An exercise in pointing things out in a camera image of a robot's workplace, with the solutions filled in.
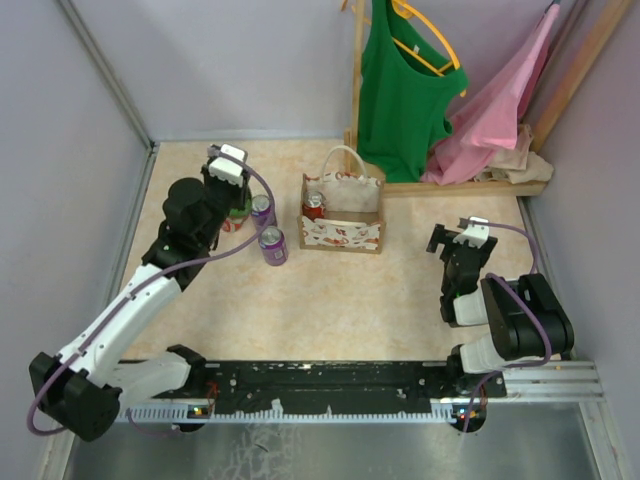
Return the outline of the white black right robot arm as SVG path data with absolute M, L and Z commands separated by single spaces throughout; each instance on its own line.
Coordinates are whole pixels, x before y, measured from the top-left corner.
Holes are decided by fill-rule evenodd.
M 478 217 L 463 219 L 457 231 L 434 226 L 426 251 L 440 250 L 443 276 L 440 314 L 452 328 L 486 326 L 488 332 L 452 348 L 447 370 L 456 390 L 476 395 L 489 379 L 513 367 L 541 366 L 574 348 L 575 333 L 546 277 L 537 270 L 538 247 L 529 239 L 531 270 L 515 280 L 482 272 L 497 246 L 492 227 L 526 235 L 516 227 Z

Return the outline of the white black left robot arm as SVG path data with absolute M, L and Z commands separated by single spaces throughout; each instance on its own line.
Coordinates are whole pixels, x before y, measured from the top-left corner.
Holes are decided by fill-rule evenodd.
M 203 267 L 234 255 L 217 253 L 224 221 L 245 206 L 250 167 L 216 160 L 198 178 L 174 181 L 162 204 L 157 236 L 133 277 L 103 312 L 56 354 L 29 365 L 34 400 L 26 425 L 35 436 L 70 431 L 86 442 L 106 433 L 121 414 L 166 393 L 197 393 L 206 384 L 206 360 L 184 346 L 123 363 L 123 354 L 151 321 L 182 294 Z

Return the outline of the green glass bottle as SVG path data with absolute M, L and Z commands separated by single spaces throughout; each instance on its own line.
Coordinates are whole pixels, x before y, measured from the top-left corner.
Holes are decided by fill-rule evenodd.
M 251 211 L 252 200 L 248 199 L 243 207 L 231 209 L 228 215 L 228 219 L 230 222 L 244 222 L 251 215 Z

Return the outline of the purple can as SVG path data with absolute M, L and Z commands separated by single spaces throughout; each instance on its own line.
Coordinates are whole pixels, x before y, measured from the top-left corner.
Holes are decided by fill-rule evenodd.
M 258 194 L 252 197 L 250 216 L 256 230 L 265 226 L 277 226 L 275 207 L 267 195 Z
M 276 226 L 268 226 L 262 231 L 259 246 L 264 260 L 270 266 L 283 265 L 288 259 L 284 233 Z

